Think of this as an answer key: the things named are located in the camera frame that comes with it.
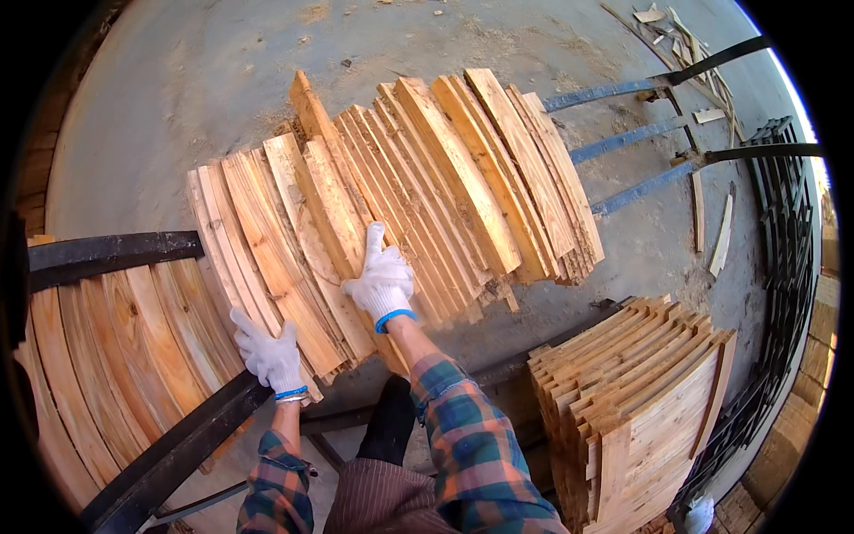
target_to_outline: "shirt sleeve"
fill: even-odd
[[[462,532],[567,532],[531,483],[510,420],[443,354],[412,370],[412,396],[436,476],[436,507]]]
[[[258,466],[247,479],[249,494],[237,516],[237,532],[310,534],[314,530],[312,503],[308,500],[311,466],[300,460],[282,434],[273,430],[261,438],[258,454]]]

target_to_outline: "hand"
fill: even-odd
[[[385,224],[368,225],[365,265],[356,280],[346,280],[341,289],[353,297],[356,306],[364,309],[375,323],[378,334],[387,333],[385,321],[396,315],[416,319],[409,299],[412,297],[412,269],[401,258],[397,247],[383,250]]]
[[[278,339],[256,325],[240,308],[232,308],[229,317],[237,325],[234,341],[246,368],[263,386],[279,394],[296,395],[307,390],[300,378],[300,351],[296,348],[296,323],[286,320]]]

